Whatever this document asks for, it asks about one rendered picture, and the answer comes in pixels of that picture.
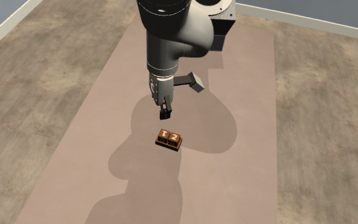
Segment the brown wooden tray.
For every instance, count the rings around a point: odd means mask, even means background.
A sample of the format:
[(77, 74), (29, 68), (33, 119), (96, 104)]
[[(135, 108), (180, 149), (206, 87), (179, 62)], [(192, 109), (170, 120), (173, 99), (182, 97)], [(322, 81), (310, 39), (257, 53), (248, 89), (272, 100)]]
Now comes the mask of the brown wooden tray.
[(179, 150), (179, 148), (180, 148), (181, 142), (182, 142), (182, 138), (180, 138), (180, 142), (178, 143), (178, 146), (175, 147), (175, 146), (169, 145), (168, 143), (166, 144), (166, 143), (164, 143), (164, 142), (158, 141), (158, 137), (157, 137), (156, 140), (155, 140), (155, 144), (157, 144), (157, 145), (159, 145), (159, 146), (162, 146), (162, 147), (166, 147), (166, 148), (168, 148), (168, 149), (171, 149), (171, 150), (174, 150), (174, 151), (177, 151), (177, 152), (178, 152), (178, 150)]

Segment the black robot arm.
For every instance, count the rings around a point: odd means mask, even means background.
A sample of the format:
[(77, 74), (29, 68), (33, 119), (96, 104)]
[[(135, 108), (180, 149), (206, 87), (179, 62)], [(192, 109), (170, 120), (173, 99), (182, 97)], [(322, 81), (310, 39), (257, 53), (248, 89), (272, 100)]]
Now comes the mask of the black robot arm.
[[(224, 12), (231, 1), (137, 0), (140, 18), (147, 30), (148, 71), (167, 77), (178, 70), (180, 57), (204, 57), (214, 37), (209, 16)], [(189, 85), (198, 93), (204, 90), (201, 79), (193, 72), (173, 77), (173, 86), (179, 85)]]

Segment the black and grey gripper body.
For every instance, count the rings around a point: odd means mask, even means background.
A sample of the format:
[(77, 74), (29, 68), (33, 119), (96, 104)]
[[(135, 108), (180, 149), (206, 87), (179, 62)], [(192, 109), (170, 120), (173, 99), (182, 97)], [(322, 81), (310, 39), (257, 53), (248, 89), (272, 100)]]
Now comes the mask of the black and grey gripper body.
[(159, 77), (149, 72), (149, 87), (157, 106), (162, 105), (166, 95), (169, 96), (170, 103), (172, 103), (174, 74), (167, 77)]

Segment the orange number cube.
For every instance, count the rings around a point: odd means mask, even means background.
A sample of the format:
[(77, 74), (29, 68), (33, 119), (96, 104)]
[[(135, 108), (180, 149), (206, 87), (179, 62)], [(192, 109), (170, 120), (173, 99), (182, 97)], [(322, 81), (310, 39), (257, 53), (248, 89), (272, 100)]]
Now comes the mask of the orange number cube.
[(167, 144), (169, 137), (170, 137), (170, 131), (161, 129), (160, 133), (158, 135), (158, 141), (164, 142)]
[(171, 146), (178, 146), (178, 143), (180, 142), (180, 136), (179, 134), (171, 132), (170, 137), (168, 139), (168, 144)]

